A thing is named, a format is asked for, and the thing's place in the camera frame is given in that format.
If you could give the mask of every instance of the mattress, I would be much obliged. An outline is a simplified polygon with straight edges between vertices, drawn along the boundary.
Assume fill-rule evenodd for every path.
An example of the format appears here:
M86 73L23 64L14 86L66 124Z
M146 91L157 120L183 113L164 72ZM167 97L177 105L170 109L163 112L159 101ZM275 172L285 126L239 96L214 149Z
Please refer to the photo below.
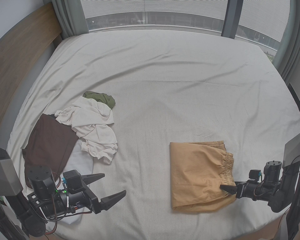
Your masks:
M24 180L21 148L42 113L63 110L87 91L116 101L111 126L118 150L90 189L102 197L127 191L108 211L59 223L66 239L233 239L283 214L267 202L237 199L213 213L173 212L170 142L224 140L234 155L233 177L283 159L300 132L300 113L282 78L256 45L172 30L109 31L64 40L40 73L8 143Z

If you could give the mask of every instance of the crumpled white shirt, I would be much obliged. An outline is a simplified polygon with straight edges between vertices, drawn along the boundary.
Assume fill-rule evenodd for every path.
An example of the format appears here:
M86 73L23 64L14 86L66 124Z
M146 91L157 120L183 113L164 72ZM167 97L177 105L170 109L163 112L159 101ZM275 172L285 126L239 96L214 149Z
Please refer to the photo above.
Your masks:
M112 110L92 98L79 97L70 107L55 113L56 121L69 125L85 141L81 150L110 164L117 152L117 138L108 124L114 123Z

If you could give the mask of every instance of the building facade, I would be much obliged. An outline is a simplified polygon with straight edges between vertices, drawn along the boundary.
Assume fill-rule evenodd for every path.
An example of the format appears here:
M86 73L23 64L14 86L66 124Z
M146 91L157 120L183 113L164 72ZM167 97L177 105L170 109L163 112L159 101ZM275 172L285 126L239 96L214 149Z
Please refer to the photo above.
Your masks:
M81 0L90 32L173 29L221 35L227 0ZM235 39L274 56L290 11L289 0L244 0Z

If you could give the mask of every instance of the curtain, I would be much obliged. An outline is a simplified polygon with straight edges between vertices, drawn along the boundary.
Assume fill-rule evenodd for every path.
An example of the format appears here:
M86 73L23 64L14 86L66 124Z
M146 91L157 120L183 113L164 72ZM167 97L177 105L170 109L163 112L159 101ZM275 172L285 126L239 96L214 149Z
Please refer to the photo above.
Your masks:
M280 47L273 60L273 64L288 85L295 74L293 72L300 65L300 1L291 0L290 16L283 34Z
M62 38L89 33L80 0L51 0L62 29Z

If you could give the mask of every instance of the green garment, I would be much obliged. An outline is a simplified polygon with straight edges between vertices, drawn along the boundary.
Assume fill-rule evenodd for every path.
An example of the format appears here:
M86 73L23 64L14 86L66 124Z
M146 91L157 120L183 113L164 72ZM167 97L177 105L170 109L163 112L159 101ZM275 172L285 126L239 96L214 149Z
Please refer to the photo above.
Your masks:
M95 99L97 102L105 103L107 106L110 107L110 109L112 109L116 104L113 97L108 96L105 93L97 93L97 92L92 92L92 91L86 91L82 96L85 97L85 98Z

